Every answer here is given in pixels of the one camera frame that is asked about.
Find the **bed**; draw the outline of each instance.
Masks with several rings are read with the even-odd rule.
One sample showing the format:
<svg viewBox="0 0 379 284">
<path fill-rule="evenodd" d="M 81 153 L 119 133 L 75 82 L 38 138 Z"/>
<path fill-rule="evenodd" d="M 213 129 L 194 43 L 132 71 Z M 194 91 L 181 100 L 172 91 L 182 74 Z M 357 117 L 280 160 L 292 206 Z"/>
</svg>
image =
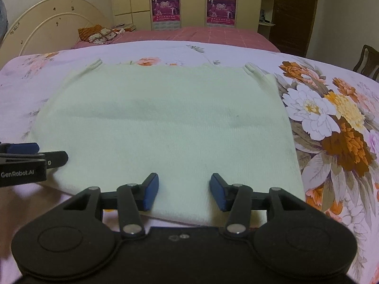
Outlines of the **bed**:
<svg viewBox="0 0 379 284">
<path fill-rule="evenodd" d="M 34 18 L 33 11 L 41 13 L 41 9 L 46 10 L 46 16 L 41 15 L 39 23 L 36 19 L 32 27 L 24 29 L 27 25 L 23 19 Z M 58 16 L 51 14 L 57 10 Z M 253 44 L 246 41 L 244 31 L 232 32 L 239 34 L 239 44 L 233 46 L 227 44 L 230 38 L 226 30 L 186 28 L 160 34 L 131 32 L 113 44 L 88 47 L 78 42 L 73 31 L 67 31 L 72 22 L 75 29 L 110 23 L 84 0 L 47 0 L 24 16 L 12 26 L 14 33 L 7 35 L 0 50 L 0 60 L 4 64 L 10 60 L 0 71 L 0 120 L 6 121 L 1 124 L 0 141 L 24 140 L 40 109 L 69 72 L 99 58 L 107 64 L 133 62 L 144 67 L 241 67 L 253 63 L 277 78 L 291 120 L 307 202 L 348 226 L 357 238 L 359 251 L 349 275 L 363 284 L 379 281 L 379 257 L 375 251 L 379 231 L 376 82 L 332 65 L 281 54 L 262 39 L 262 47 L 253 49 L 248 47 Z M 67 16 L 67 24 L 57 25 L 57 18 L 62 21 L 63 16 Z M 67 42 L 57 40 L 62 34 L 53 31 L 59 26 L 63 27 L 56 31 L 65 33 Z M 343 147 L 337 148 L 336 142 Z M 19 276 L 9 248 L 14 232 L 69 197 L 48 186 L 59 188 L 47 183 L 43 187 L 33 184 L 0 189 L 0 223 L 6 227 L 0 230 L 1 284 L 11 283 Z M 114 212 L 107 212 L 104 221 L 112 228 L 117 226 Z M 147 227 L 185 226 L 147 217 L 144 222 Z"/>
</svg>

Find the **pink bedsheet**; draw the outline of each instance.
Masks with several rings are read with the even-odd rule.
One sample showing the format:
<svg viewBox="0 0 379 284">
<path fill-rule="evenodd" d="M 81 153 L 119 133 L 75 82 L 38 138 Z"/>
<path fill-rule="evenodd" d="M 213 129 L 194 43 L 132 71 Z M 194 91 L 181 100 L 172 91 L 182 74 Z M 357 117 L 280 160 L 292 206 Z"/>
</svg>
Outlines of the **pink bedsheet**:
<svg viewBox="0 0 379 284">
<path fill-rule="evenodd" d="M 251 30 L 222 27 L 185 27 L 172 31 L 133 31 L 117 35 L 106 44 L 129 43 L 141 40 L 183 40 L 200 43 L 226 44 L 236 47 L 280 52 L 264 36 Z M 79 41 L 73 49 L 99 46 Z"/>
</svg>

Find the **pillow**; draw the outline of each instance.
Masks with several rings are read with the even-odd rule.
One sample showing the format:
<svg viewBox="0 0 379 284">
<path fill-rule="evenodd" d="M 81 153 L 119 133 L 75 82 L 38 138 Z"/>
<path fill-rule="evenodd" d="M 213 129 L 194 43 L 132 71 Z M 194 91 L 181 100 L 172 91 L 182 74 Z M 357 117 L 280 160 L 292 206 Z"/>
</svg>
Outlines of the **pillow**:
<svg viewBox="0 0 379 284">
<path fill-rule="evenodd" d="M 116 37 L 117 33 L 97 24 L 93 27 L 78 29 L 79 37 L 83 41 L 93 44 L 104 44 Z"/>
</svg>

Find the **floral bedsheet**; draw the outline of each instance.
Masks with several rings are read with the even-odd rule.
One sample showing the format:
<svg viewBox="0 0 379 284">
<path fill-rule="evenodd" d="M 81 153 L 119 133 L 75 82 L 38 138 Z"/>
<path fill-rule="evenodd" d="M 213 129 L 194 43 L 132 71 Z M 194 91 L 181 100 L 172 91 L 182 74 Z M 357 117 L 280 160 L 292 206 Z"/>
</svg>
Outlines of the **floral bedsheet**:
<svg viewBox="0 0 379 284">
<path fill-rule="evenodd" d="M 22 141 L 69 72 L 98 58 L 143 67 L 252 63 L 275 74 L 291 121 L 306 200 L 354 233 L 358 254 L 349 275 L 362 284 L 379 282 L 378 83 L 287 54 L 187 41 L 142 41 L 19 57 L 0 71 L 0 120 L 6 121 L 0 141 Z M 0 283 L 5 283 L 1 276 Z"/>
</svg>

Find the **poster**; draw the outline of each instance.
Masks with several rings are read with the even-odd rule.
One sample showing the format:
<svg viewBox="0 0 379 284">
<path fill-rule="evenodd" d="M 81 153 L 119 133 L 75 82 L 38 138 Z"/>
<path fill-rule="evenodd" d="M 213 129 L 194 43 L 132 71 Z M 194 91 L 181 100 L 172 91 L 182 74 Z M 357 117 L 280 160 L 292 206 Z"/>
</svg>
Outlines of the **poster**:
<svg viewBox="0 0 379 284">
<path fill-rule="evenodd" d="M 180 0 L 151 0 L 153 22 L 180 22 Z"/>
<path fill-rule="evenodd" d="M 208 0 L 207 23 L 234 26 L 237 0 Z"/>
</svg>

